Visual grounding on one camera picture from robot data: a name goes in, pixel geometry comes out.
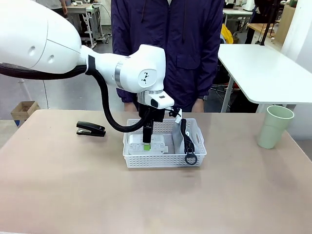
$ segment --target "black cable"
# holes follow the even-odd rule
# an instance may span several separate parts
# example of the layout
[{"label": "black cable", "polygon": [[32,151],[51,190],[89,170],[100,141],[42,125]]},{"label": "black cable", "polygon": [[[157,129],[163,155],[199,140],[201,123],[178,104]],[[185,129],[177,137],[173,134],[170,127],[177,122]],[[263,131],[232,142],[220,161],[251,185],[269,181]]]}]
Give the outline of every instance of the black cable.
[{"label": "black cable", "polygon": [[49,110],[49,102],[48,102],[48,96],[47,96],[47,89],[45,88],[44,80],[42,80],[42,81],[43,81],[43,86],[44,86],[45,99],[47,100],[47,109]]},{"label": "black cable", "polygon": [[249,21],[247,21],[246,23],[244,23],[243,26],[241,26],[241,27],[238,29],[238,31],[240,31],[243,27],[245,27],[247,23],[249,23]]},{"label": "black cable", "polygon": [[169,110],[169,109],[165,109],[165,111],[169,111],[169,112],[175,113],[177,116],[182,117],[182,116],[179,114],[179,112],[177,112],[177,111]]},{"label": "black cable", "polygon": [[132,126],[121,126],[119,125],[113,118],[112,113],[109,109],[109,101],[108,101],[108,88],[107,88],[107,84],[104,81],[103,76],[100,74],[100,72],[98,70],[96,70],[95,72],[91,72],[91,75],[97,80],[97,83],[100,87],[101,90],[101,94],[102,94],[102,104],[103,104],[103,109],[104,109],[104,114],[106,116],[107,121],[109,122],[109,124],[116,129],[119,132],[122,133],[129,133],[129,132],[134,132],[138,129],[140,129],[141,127],[143,127],[144,123],[151,118],[151,114],[152,111],[151,109],[148,110],[148,112],[146,113],[146,115],[140,119],[139,122],[137,122],[136,124],[132,125]]},{"label": "black cable", "polygon": [[97,13],[98,13],[98,20],[99,20],[97,29],[100,30],[100,27],[101,27],[101,12],[100,12],[99,7],[97,8]]},{"label": "black cable", "polygon": [[108,14],[108,17],[112,20],[111,15],[109,14],[109,12],[108,12],[108,10],[106,9],[106,7],[103,6],[103,4],[102,4],[101,2],[100,2],[99,4],[101,5],[101,8],[104,7],[105,11],[106,11],[107,14]]},{"label": "black cable", "polygon": [[263,27],[264,27],[264,24],[262,25],[262,28],[261,28],[261,31],[260,31],[260,34],[259,34],[259,37],[258,37],[258,41],[260,40],[260,37],[261,37],[261,33],[262,33],[262,30],[263,30]]},{"label": "black cable", "polygon": [[66,72],[64,74],[52,74],[47,72],[38,72],[34,70],[22,70],[0,65],[0,74],[9,77],[23,79],[39,79],[39,80],[67,79],[82,74],[86,70],[87,70],[86,65],[79,65],[75,67],[73,70]]},{"label": "black cable", "polygon": [[[10,77],[16,77],[16,78],[24,78],[24,79],[40,79],[40,80],[53,80],[53,79],[66,79],[66,78],[71,78],[75,77],[81,73],[86,72],[86,65],[80,65],[75,67],[72,71],[64,73],[64,74],[51,74],[51,73],[46,73],[46,72],[38,72],[38,71],[33,71],[33,70],[22,70],[22,69],[13,69],[10,67],[6,67],[3,65],[0,65],[0,74],[4,74],[6,76]],[[101,95],[102,95],[102,105],[104,109],[104,113],[106,116],[107,121],[109,124],[116,129],[119,132],[123,133],[129,133],[129,132],[134,132],[141,127],[143,127],[144,123],[148,120],[151,119],[151,114],[152,111],[149,109],[144,116],[144,118],[141,118],[141,120],[132,125],[132,126],[121,126],[119,125],[113,118],[112,113],[109,109],[109,101],[108,101],[108,88],[107,84],[103,78],[103,76],[100,74],[98,70],[94,71],[88,71],[88,75],[92,75],[96,80],[97,83],[100,87],[101,90]]]}]

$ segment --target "table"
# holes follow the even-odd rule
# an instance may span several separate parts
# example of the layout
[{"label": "table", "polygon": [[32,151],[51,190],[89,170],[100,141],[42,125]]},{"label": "table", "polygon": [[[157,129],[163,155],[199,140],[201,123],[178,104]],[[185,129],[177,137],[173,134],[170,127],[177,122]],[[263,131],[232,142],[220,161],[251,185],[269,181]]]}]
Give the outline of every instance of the table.
[{"label": "table", "polygon": [[[80,32],[81,40],[86,40],[91,42],[91,48],[94,48],[97,44],[97,40],[104,39],[102,27],[100,23],[100,15],[95,10],[94,6],[89,3],[84,3],[83,5],[70,5],[67,7],[68,10],[68,20],[72,25]],[[79,15],[83,15],[83,20],[87,25],[88,37],[85,37],[81,27],[81,22]]]},{"label": "table", "polygon": [[223,14],[225,15],[224,25],[226,26],[228,20],[238,20],[239,17],[242,17],[243,21],[248,21],[253,13],[244,10],[223,9]]},{"label": "table", "polygon": [[[125,124],[137,113],[113,113]],[[285,133],[257,146],[263,114],[190,113],[200,168],[127,169],[102,112],[38,110],[0,150],[0,231],[58,234],[306,234],[312,164]],[[77,136],[76,122],[106,127]]]},{"label": "table", "polygon": [[274,49],[255,44],[222,44],[218,57],[231,75],[221,112],[227,110],[234,81],[249,101],[260,104],[258,112],[263,112],[265,104],[312,103],[309,92],[293,86],[312,86],[312,74]]},{"label": "table", "polygon": [[[248,23],[247,26],[251,29],[254,29],[256,32],[260,34],[264,34],[267,24],[266,23]],[[275,32],[273,31],[273,29],[271,30],[269,29],[268,36],[275,37]]]}]

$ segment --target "jacket sleeve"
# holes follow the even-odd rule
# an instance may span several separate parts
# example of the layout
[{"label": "jacket sleeve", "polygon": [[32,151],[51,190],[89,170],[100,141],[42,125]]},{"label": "jacket sleeve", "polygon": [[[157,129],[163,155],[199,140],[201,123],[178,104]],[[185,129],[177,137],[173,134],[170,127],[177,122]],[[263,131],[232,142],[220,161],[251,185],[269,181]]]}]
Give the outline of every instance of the jacket sleeve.
[{"label": "jacket sleeve", "polygon": [[200,73],[197,80],[197,95],[208,95],[217,73],[218,51],[223,18],[224,0],[210,0],[209,11],[204,16],[203,49],[201,52]]},{"label": "jacket sleeve", "polygon": [[[128,56],[131,53],[130,23],[124,0],[112,0],[111,5],[113,53]],[[116,89],[122,102],[133,102],[133,94]]]}]

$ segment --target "yellow object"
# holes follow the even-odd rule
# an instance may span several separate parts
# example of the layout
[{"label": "yellow object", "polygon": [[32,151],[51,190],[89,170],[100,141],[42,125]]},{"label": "yellow object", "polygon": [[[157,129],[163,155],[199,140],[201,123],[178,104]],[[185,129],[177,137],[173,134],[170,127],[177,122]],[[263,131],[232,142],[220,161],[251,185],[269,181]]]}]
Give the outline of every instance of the yellow object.
[{"label": "yellow object", "polygon": [[233,44],[232,33],[224,24],[222,24],[221,35],[224,37],[226,43]]}]

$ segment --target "white desk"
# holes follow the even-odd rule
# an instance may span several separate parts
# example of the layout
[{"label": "white desk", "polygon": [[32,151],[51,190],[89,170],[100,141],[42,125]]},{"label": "white desk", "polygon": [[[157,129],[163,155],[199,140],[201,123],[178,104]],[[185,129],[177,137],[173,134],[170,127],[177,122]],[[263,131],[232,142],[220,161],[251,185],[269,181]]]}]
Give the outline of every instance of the white desk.
[{"label": "white desk", "polygon": [[249,20],[253,13],[251,11],[223,9],[223,14],[225,15],[224,25],[226,25],[229,16],[234,16],[234,20],[238,20],[239,17],[243,17],[243,20]]},{"label": "white desk", "polygon": [[312,74],[282,53],[260,45],[222,44],[218,57],[231,78],[221,112],[226,112],[235,81],[247,99],[258,104],[310,104]]},{"label": "white desk", "polygon": [[68,12],[70,13],[85,13],[84,9],[86,9],[87,12],[93,12],[94,8],[92,7],[92,4],[84,3],[83,5],[70,5],[67,7]]}]

